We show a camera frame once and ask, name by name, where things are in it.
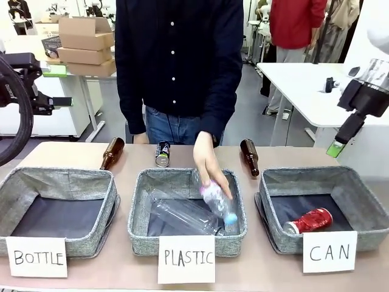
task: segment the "brown glass bottle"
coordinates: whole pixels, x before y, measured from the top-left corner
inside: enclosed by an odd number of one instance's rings
[[[123,139],[119,137],[114,138],[103,154],[103,163],[100,169],[109,170],[119,160],[123,153],[123,148]]]
[[[245,162],[250,167],[251,175],[260,175],[260,171],[258,169],[258,154],[256,153],[254,142],[250,139],[243,140],[241,142],[241,150]]]

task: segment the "red can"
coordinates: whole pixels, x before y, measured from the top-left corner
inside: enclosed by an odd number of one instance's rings
[[[319,228],[328,227],[332,224],[332,215],[327,209],[318,208],[309,211],[300,219],[286,222],[284,231],[291,234],[312,232]]]

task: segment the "dark navy shirt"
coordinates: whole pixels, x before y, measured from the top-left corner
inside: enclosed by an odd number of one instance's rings
[[[115,60],[131,134],[145,132],[142,100],[161,113],[201,117],[220,140],[241,80],[243,0],[117,0]]]

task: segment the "black can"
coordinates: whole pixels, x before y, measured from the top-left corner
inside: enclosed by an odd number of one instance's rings
[[[159,167],[169,166],[170,161],[170,143],[167,141],[160,141],[157,145],[156,164]]]

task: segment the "plastic sign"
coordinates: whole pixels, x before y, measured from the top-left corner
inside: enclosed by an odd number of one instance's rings
[[[352,271],[357,250],[356,231],[303,234],[303,272]]]
[[[159,237],[158,284],[214,282],[214,236]]]
[[[64,238],[7,237],[11,276],[66,278]]]

